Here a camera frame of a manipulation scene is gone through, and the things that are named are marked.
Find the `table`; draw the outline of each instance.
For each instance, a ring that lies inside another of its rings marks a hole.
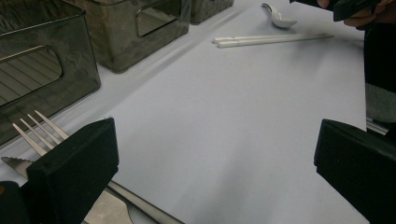
[[[363,33],[318,8],[268,2],[299,22],[276,29],[262,1],[235,0],[122,75],[99,65],[102,88],[53,121],[73,133],[113,117],[114,180],[185,223],[368,223],[313,164],[322,119],[365,129]],[[336,37],[231,49],[211,43],[323,32]],[[21,139],[0,156],[37,158]],[[3,163],[0,176],[25,181]]]

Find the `spoon bowl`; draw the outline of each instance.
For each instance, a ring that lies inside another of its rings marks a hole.
[[[276,7],[271,6],[269,4],[262,4],[262,7],[267,7],[271,11],[271,21],[277,27],[288,29],[293,26],[297,21],[289,19],[283,16]]]

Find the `plastic bin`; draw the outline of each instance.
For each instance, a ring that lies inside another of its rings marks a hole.
[[[191,0],[65,0],[87,11],[95,59],[122,73],[189,31]]]
[[[26,114],[49,117],[100,88],[84,15],[63,1],[0,2],[0,145]]]
[[[233,0],[191,0],[191,23],[199,24],[232,5]]]

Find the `chopsticks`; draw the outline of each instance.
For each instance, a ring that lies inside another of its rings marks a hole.
[[[214,38],[212,43],[217,44],[218,48],[241,47],[248,45],[272,44],[280,42],[300,41],[331,38],[333,35],[252,35],[252,36],[230,36]]]

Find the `fork tine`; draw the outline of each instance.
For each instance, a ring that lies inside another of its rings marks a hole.
[[[40,156],[44,156],[47,151],[44,150],[44,148],[42,148],[39,144],[37,144],[31,137],[29,137],[29,135],[27,135],[20,127],[18,127],[18,125],[16,125],[15,123],[12,123],[12,126],[14,126],[14,128],[18,131],[18,133],[20,133],[20,135],[22,135],[22,137],[26,140],[26,142],[40,155]]]
[[[61,144],[61,141],[59,141],[58,138],[56,138],[52,133],[50,133],[46,128],[44,128],[35,118],[33,118],[30,114],[27,115],[32,121],[35,122],[35,124],[40,127],[43,132],[48,135],[56,144]]]
[[[67,133],[65,133],[60,127],[58,127],[55,123],[53,123],[50,119],[47,119],[44,115],[42,115],[40,112],[36,111],[38,116],[42,118],[44,121],[48,123],[48,125],[56,132],[58,133],[63,139],[66,139],[69,137]]]
[[[24,119],[21,119],[22,123],[24,123],[24,125],[26,125],[26,127],[35,134],[35,136],[37,136],[47,147],[49,147],[49,149],[53,149],[53,145],[47,141],[43,136],[41,136],[41,134],[39,134],[38,132],[35,131],[35,129],[30,126],[26,121],[24,121]]]

